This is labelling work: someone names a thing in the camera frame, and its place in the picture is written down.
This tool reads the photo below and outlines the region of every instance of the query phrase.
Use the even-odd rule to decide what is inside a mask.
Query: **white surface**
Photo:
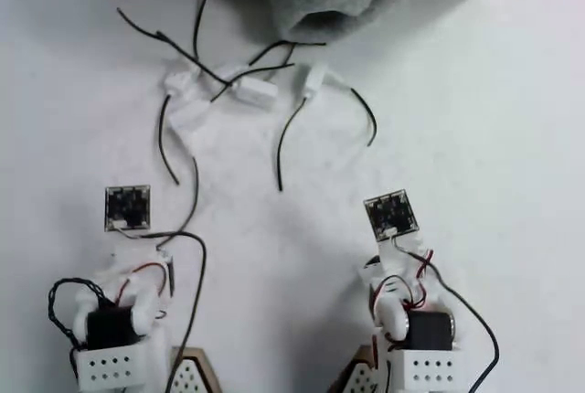
[[[175,54],[115,7],[189,48],[195,1],[0,0],[6,390],[74,391],[47,293],[131,242],[103,232],[104,187],[152,185],[153,229],[188,211],[188,160],[167,138],[176,188],[154,145]],[[301,70],[274,79],[282,97],[271,112],[218,101],[197,145],[190,228],[209,260],[189,344],[205,348],[224,391],[320,392],[334,381],[371,331],[356,270],[377,248],[362,200],[402,187],[446,280],[500,340],[482,392],[580,389],[584,23],[585,0],[409,0],[328,48],[298,48],[296,62],[328,62],[366,97],[379,131],[366,150],[358,102],[322,90],[287,134],[283,194],[272,160]],[[209,0],[199,47],[209,65],[271,40],[266,0]],[[199,253],[188,240],[171,248],[176,344]],[[72,294],[58,295],[65,323]],[[492,349],[471,316],[457,321],[469,326],[471,378]]]

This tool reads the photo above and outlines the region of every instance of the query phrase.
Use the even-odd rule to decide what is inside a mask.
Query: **black wire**
[[[390,365],[390,362],[388,360],[386,360],[386,369],[388,371],[388,376],[386,377],[386,390],[385,393],[389,393],[390,391],[390,370],[391,370],[392,366]]]
[[[193,56],[199,59],[199,51],[197,50],[197,40],[199,38],[199,28],[201,27],[201,19],[203,18],[203,9],[207,0],[202,0],[197,10],[197,17],[195,19],[195,27],[193,28]]]
[[[447,285],[447,283],[445,283],[445,281],[442,279],[442,276],[441,276],[441,273],[439,272],[439,269],[432,262],[426,260],[425,258],[423,258],[422,256],[419,256],[416,253],[404,250],[396,242],[396,237],[392,238],[392,243],[394,244],[394,247],[396,247],[397,250],[402,251],[405,254],[408,254],[413,259],[416,259],[419,262],[426,263],[427,266],[429,268],[431,268],[431,270],[434,271],[434,273],[437,276],[437,280],[439,281],[441,286],[445,289],[445,291],[449,292],[457,300],[459,300],[461,303],[463,303],[463,305],[469,310],[469,312],[472,313],[473,316],[484,327],[485,331],[487,332],[490,339],[492,340],[492,344],[494,345],[494,359],[492,359],[492,362],[485,368],[485,370],[482,372],[482,374],[475,380],[472,387],[469,389],[469,393],[474,393],[481,386],[481,384],[485,381],[485,379],[490,374],[490,372],[492,370],[494,370],[494,367],[497,365],[498,361],[500,360],[500,346],[497,343],[497,339],[495,338],[494,331],[492,331],[492,328],[489,326],[489,324],[487,324],[487,322],[484,320],[484,318],[477,311],[475,311],[475,309],[457,291],[455,291],[453,288],[451,288],[449,285]]]
[[[75,378],[79,379],[79,375],[77,372],[77,362],[75,361],[75,356],[73,355],[75,352],[77,352],[77,349],[75,347],[72,347],[71,350],[69,350],[69,363],[71,364],[71,369],[73,370]]]
[[[376,122],[376,117],[374,116],[374,113],[372,112],[372,110],[369,108],[369,105],[367,105],[366,100],[357,92],[357,90],[356,89],[350,89],[350,90],[352,93],[354,93],[356,95],[357,99],[363,105],[364,109],[366,109],[367,115],[369,116],[370,121],[372,121],[372,126],[374,128],[374,131],[372,133],[372,136],[369,139],[369,142],[367,143],[367,146],[370,146],[374,142],[374,139],[376,138],[376,134],[378,133],[378,124]]]
[[[282,65],[282,66],[262,67],[262,68],[259,68],[259,69],[246,70],[246,71],[240,73],[239,75],[234,76],[230,81],[228,81],[228,85],[226,85],[223,89],[221,89],[218,92],[218,94],[216,94],[213,98],[211,98],[211,101],[209,101],[209,102],[214,102],[219,96],[221,96],[223,93],[225,93],[227,91],[227,89],[233,85],[234,82],[236,82],[240,78],[243,78],[244,76],[248,76],[248,75],[251,75],[251,74],[254,74],[254,73],[260,73],[262,71],[288,69],[289,67],[292,67],[292,66],[294,66],[293,63],[291,63],[291,64],[285,64],[285,65]]]
[[[281,66],[286,66],[289,61],[291,60],[291,58],[293,57],[293,53],[294,50],[296,48],[296,44],[292,43],[290,45],[291,47],[289,48],[289,53],[286,54],[286,57],[284,57],[284,61],[282,62]],[[269,81],[274,77],[274,74],[276,73],[277,70],[273,70],[268,76],[266,76],[264,78],[264,80]]]
[[[307,98],[303,98],[301,105],[299,105],[297,107],[297,109],[291,115],[291,117],[289,118],[287,123],[284,125],[284,128],[282,129],[281,139],[278,142],[278,149],[276,150],[276,178],[278,180],[278,190],[281,192],[282,192],[282,170],[281,170],[282,141],[284,140],[284,135],[286,134],[286,130],[289,128],[289,125],[293,121],[294,116],[296,116],[299,113],[299,111],[305,105],[306,102],[307,102]]]
[[[193,169],[194,169],[193,204],[191,205],[191,210],[189,211],[189,214],[186,216],[185,221],[183,221],[183,224],[178,229],[178,231],[185,230],[186,226],[189,224],[189,222],[191,222],[191,219],[193,218],[193,215],[195,215],[195,211],[197,210],[197,203],[199,201],[199,168],[197,166],[197,159],[194,156],[191,157],[191,160],[193,161]],[[160,242],[159,244],[157,244],[156,249],[157,250],[161,249],[161,247],[163,247],[167,242],[169,242],[170,240],[173,240],[175,238],[175,236],[176,235],[170,236],[167,239]]]
[[[141,34],[146,35],[149,38],[156,39],[158,41],[161,41],[163,43],[168,44],[171,48],[176,50],[178,53],[180,53],[185,58],[187,58],[188,60],[193,62],[195,65],[197,65],[201,70],[206,72],[214,80],[221,82],[224,85],[226,85],[228,83],[226,80],[220,78],[212,70],[210,70],[208,67],[206,67],[204,64],[202,64],[198,59],[189,55],[179,45],[177,45],[175,41],[173,41],[171,38],[169,38],[166,34],[161,32],[160,30],[157,30],[154,34],[151,32],[148,32],[148,31],[142,29],[141,27],[139,27],[136,23],[134,23],[119,7],[117,8],[117,10],[118,10],[118,14],[120,14],[120,16],[123,18],[123,20],[126,23],[128,23],[131,27],[133,27],[137,32],[140,32]]]
[[[163,102],[163,107],[161,108],[161,113],[158,117],[158,151],[161,153],[161,158],[163,159],[163,163],[165,163],[166,170],[173,177],[173,181],[177,186],[180,185],[179,179],[176,177],[175,172],[173,172],[173,168],[168,163],[166,159],[165,149],[163,147],[163,125],[165,124],[165,111],[166,107],[168,106],[168,102],[171,99],[171,95],[167,94],[165,97],[165,101]]]
[[[264,57],[264,55],[266,55],[268,52],[270,52],[274,48],[283,46],[285,44],[291,44],[291,45],[294,44],[295,46],[326,46],[327,45],[327,43],[298,43],[296,41],[287,41],[286,39],[280,39],[280,40],[275,41],[274,43],[270,44],[265,49],[263,49],[258,55],[256,55],[254,58],[252,58],[248,62],[248,65],[253,66],[258,61],[260,61]]]
[[[114,302],[105,296],[103,289],[100,288],[100,286],[88,279],[82,279],[80,277],[69,277],[65,279],[59,279],[53,283],[53,287],[48,292],[48,319],[70,340],[75,350],[80,350],[81,344],[77,337],[73,334],[73,331],[68,327],[65,327],[65,325],[55,315],[55,298],[57,296],[57,290],[59,289],[59,286],[64,283],[77,283],[87,286],[90,291],[92,291],[98,298],[98,304],[100,308],[114,306]]]
[[[185,236],[186,238],[191,238],[196,240],[199,245],[201,246],[201,268],[200,268],[200,272],[199,272],[199,281],[197,283],[197,289],[195,292],[195,300],[193,301],[193,307],[191,308],[191,316],[189,317],[189,323],[187,325],[186,328],[186,332],[185,332],[185,336],[183,338],[183,341],[181,342],[181,345],[179,346],[179,349],[176,353],[175,356],[175,361],[173,363],[173,366],[171,368],[171,373],[169,375],[169,378],[166,382],[166,388],[165,388],[165,393],[170,393],[171,388],[173,386],[173,379],[175,377],[175,372],[178,369],[178,367],[181,364],[181,360],[183,359],[183,353],[185,352],[185,347],[186,347],[186,342],[189,339],[189,336],[191,335],[191,329],[193,328],[193,322],[195,321],[195,314],[197,313],[197,305],[199,304],[199,296],[201,295],[201,288],[203,286],[203,280],[205,278],[205,270],[206,270],[206,264],[207,264],[207,247],[205,245],[205,242],[202,238],[200,238],[198,235],[194,235],[193,233],[189,233],[188,231],[161,231],[158,233],[147,233],[145,235],[138,235],[138,236],[131,236],[131,235],[127,235],[124,232],[121,232],[124,236],[128,237],[128,238],[132,238],[132,239],[158,239],[158,238],[168,238],[171,236]]]

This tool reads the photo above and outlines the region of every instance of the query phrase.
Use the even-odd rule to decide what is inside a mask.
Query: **black circuit board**
[[[378,242],[389,239],[388,231],[392,228],[397,230],[396,236],[419,230],[404,189],[367,199],[364,206]]]
[[[106,231],[148,228],[150,228],[150,186],[106,187]]]

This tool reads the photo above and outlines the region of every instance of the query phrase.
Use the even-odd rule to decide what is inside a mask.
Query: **white 3d-printed part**
[[[465,391],[463,356],[461,351],[395,350],[390,391]]]
[[[171,346],[166,328],[157,324],[152,333],[136,345],[77,353],[81,392],[128,391],[161,393],[170,371]]]
[[[366,363],[358,363],[347,380],[343,393],[372,393],[375,388],[376,378],[372,369]]]
[[[207,390],[197,364],[192,359],[184,359],[175,372],[171,393],[211,393]]]
[[[148,349],[143,343],[78,354],[80,391],[140,386],[148,381]]]

